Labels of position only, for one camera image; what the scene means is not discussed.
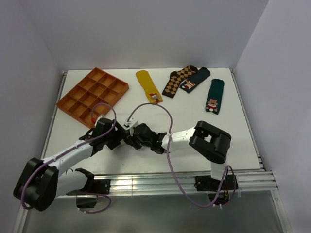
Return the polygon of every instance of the metal frame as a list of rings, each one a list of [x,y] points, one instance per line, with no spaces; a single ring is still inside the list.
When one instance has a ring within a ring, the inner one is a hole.
[[[275,201],[276,211],[278,217],[280,219],[283,231],[286,233],[291,233],[291,227],[289,225],[289,221],[287,219],[284,206],[278,195],[278,187],[271,171],[265,171],[264,166],[262,164],[262,160],[260,154],[257,149],[257,145],[255,143],[255,139],[245,112],[245,108],[239,93],[239,89],[237,87],[237,83],[233,74],[233,70],[231,71],[231,75],[238,92],[238,96],[242,105],[242,109],[244,112],[244,116],[251,133],[251,137],[255,146],[256,153],[258,155],[258,160],[260,163],[261,169],[257,170],[237,170],[235,174],[237,175],[237,181],[239,183],[238,196],[241,196],[241,192],[246,191],[266,191],[270,190]],[[60,100],[63,86],[65,83],[65,79],[67,76],[67,72],[63,72],[62,82],[59,88],[57,101]],[[44,157],[46,152],[47,145],[49,143],[51,130],[53,128],[55,115],[57,112],[57,107],[55,107],[52,120],[49,126],[48,134],[45,140],[44,148],[41,154],[41,158]],[[194,188],[195,176],[199,175],[210,175],[210,172],[180,172],[177,173],[180,183],[183,185],[185,191],[189,194],[198,193]],[[152,173],[152,174],[129,174],[129,175],[97,175],[95,179],[111,179],[111,187],[110,187],[110,196],[145,196],[145,195],[170,195],[170,194],[180,194],[180,190],[176,185],[172,175],[170,173]],[[79,195],[79,197],[90,197],[89,195]],[[59,198],[76,198],[76,196],[62,196]],[[13,233],[22,233],[26,217],[27,210],[24,210],[20,207],[15,226],[13,228]]]

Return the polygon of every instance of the gray floor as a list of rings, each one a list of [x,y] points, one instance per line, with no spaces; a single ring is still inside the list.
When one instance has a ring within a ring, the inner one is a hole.
[[[207,203],[206,194],[193,195]],[[219,209],[200,209],[182,195],[114,197],[100,214],[77,212],[75,199],[56,199],[44,212],[31,211],[25,233],[279,233],[271,193],[242,193]]]

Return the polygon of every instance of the black bracket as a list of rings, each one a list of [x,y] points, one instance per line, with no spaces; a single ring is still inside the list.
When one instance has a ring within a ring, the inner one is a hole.
[[[97,197],[77,198],[76,206],[79,209],[94,208],[97,203]]]
[[[22,190],[29,177],[38,167],[43,164],[43,160],[32,158],[29,160],[13,191],[14,197],[20,199]],[[56,167],[45,166],[31,180],[26,189],[25,202],[38,211],[48,208],[56,196],[58,181],[58,170]]]
[[[239,188],[237,178],[235,176],[236,181],[236,189]],[[195,177],[195,184],[194,187],[196,188],[196,191],[212,191],[216,192],[218,189],[220,181],[211,178],[211,176],[196,176]],[[234,180],[232,175],[227,175],[225,181],[223,182],[223,185],[221,187],[221,190],[233,190],[234,189]]]
[[[162,147],[162,140],[167,133],[155,133],[145,123],[139,124],[134,128],[132,139],[137,144],[149,147],[157,154],[163,154],[165,149]]]
[[[67,193],[68,196],[85,195],[85,193],[98,193],[109,194],[110,191],[110,179],[98,179],[88,178],[86,185],[83,189],[73,190]]]
[[[198,121],[194,128],[189,145],[211,162],[223,164],[230,147],[231,135],[205,121]],[[205,140],[208,136],[211,136],[209,142]]]

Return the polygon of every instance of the teddy bear print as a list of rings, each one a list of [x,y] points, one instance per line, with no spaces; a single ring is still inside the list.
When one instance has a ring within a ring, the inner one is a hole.
[[[217,112],[218,111],[217,105],[218,105],[217,100],[210,99],[208,101],[208,105],[206,105],[206,109],[208,109],[210,112],[214,112],[214,111]]]
[[[151,93],[151,94],[149,94],[150,95],[150,98],[152,99],[152,100],[155,100],[155,103],[159,103],[159,99],[160,99],[160,97],[159,97],[159,95],[157,94],[157,93]]]

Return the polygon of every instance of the cable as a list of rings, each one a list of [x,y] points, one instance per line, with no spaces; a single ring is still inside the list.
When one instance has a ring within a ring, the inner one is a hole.
[[[169,163],[169,167],[170,167],[171,173],[172,173],[172,175],[173,175],[173,178],[174,178],[174,180],[175,180],[175,182],[176,182],[176,184],[177,184],[179,190],[182,192],[182,194],[183,194],[192,204],[196,205],[197,207],[200,207],[200,208],[212,207],[213,204],[216,202],[217,197],[219,196],[219,193],[220,193],[221,188],[222,188],[222,186],[223,186],[223,182],[224,182],[224,180],[225,180],[225,178],[226,178],[226,174],[227,174],[228,170],[230,169],[231,172],[232,172],[232,175],[233,175],[233,177],[234,177],[234,179],[233,179],[233,181],[234,181],[234,189],[233,189],[232,197],[230,198],[230,200],[231,200],[231,199],[233,198],[234,194],[235,194],[235,191],[236,191],[236,179],[235,179],[234,171],[233,171],[233,169],[232,169],[232,167],[231,167],[230,165],[227,165],[227,166],[225,167],[225,170],[224,170],[224,172],[223,172],[222,179],[220,180],[220,184],[219,184],[219,186],[218,186],[217,193],[216,193],[216,195],[215,195],[213,201],[212,201],[210,204],[208,204],[208,205],[201,205],[201,204],[199,204],[199,203],[197,203],[197,202],[195,202],[194,200],[191,199],[191,197],[185,192],[185,190],[184,190],[183,187],[181,186],[180,182],[178,181],[178,178],[177,178],[177,176],[176,176],[176,173],[174,172],[174,169],[173,169],[173,166],[172,166],[172,163],[171,163],[171,159],[170,159],[170,145],[171,145],[171,141],[172,141],[172,132],[171,132],[171,130],[172,130],[172,127],[173,127],[173,118],[172,118],[172,115],[170,114],[170,112],[169,112],[166,108],[164,108],[163,106],[161,106],[161,105],[157,105],[157,104],[154,104],[154,103],[143,103],[143,104],[139,105],[138,107],[136,107],[136,108],[133,110],[133,112],[130,114],[129,118],[127,119],[127,122],[130,120],[130,118],[132,117],[132,115],[134,114],[134,112],[135,112],[138,108],[140,108],[140,107],[142,107],[142,106],[144,106],[144,105],[155,105],[155,106],[158,106],[158,107],[164,109],[164,111],[167,112],[167,114],[168,114],[169,117],[170,117],[171,124],[170,124],[170,127],[169,127],[169,141],[168,141],[167,149],[166,149],[166,157],[167,157],[167,161],[168,161],[168,163]]]
[[[84,209],[79,209],[79,211],[81,211],[83,213],[86,213],[86,214],[97,214],[97,213],[105,211],[111,205],[111,202],[112,202],[111,198],[109,196],[105,195],[105,194],[99,194],[99,193],[85,193],[85,194],[87,194],[87,195],[96,195],[96,197],[97,196],[102,196],[104,198],[107,198],[109,200],[109,203],[108,203],[108,205],[105,208],[103,208],[101,210],[97,210],[97,211],[87,211],[87,210],[84,210]]]
[[[26,206],[26,204],[25,204],[26,189],[28,188],[28,186],[29,186],[30,182],[32,181],[32,179],[36,176],[36,174],[37,174],[42,168],[44,168],[45,166],[47,166],[47,165],[53,163],[54,161],[56,161],[56,160],[58,160],[58,159],[64,157],[65,155],[67,155],[67,154],[69,154],[70,152],[74,151],[76,148],[79,148],[79,147],[81,147],[81,146],[83,146],[83,145],[85,145],[85,144],[87,144],[87,143],[90,143],[90,142],[92,142],[92,141],[94,141],[94,140],[97,140],[97,139],[99,139],[99,138],[101,138],[101,137],[107,135],[108,133],[110,133],[110,132],[115,128],[116,122],[117,122],[117,113],[116,113],[116,111],[113,109],[113,107],[111,107],[109,104],[106,104],[106,103],[98,103],[98,104],[96,104],[96,105],[93,107],[91,114],[93,114],[94,109],[95,109],[98,105],[106,105],[106,106],[108,106],[108,107],[113,111],[113,113],[114,113],[114,115],[115,115],[115,119],[114,119],[114,122],[113,122],[111,128],[110,128],[107,132],[105,132],[105,133],[103,133],[103,134],[101,134],[101,135],[99,135],[99,136],[97,136],[97,137],[95,137],[95,138],[92,138],[92,139],[90,139],[90,140],[84,141],[84,142],[78,144],[78,145],[75,146],[75,147],[69,148],[68,150],[64,151],[63,153],[57,155],[54,159],[51,159],[51,160],[47,161],[46,163],[42,164],[40,167],[38,167],[38,168],[31,174],[31,176],[29,177],[29,179],[28,179],[27,182],[25,183],[25,186],[24,186],[24,188],[23,188],[23,191],[21,192],[20,201],[21,201],[21,205],[22,205],[22,207],[23,207],[24,209],[26,209],[26,210],[32,209],[31,206],[28,207],[28,206]]]

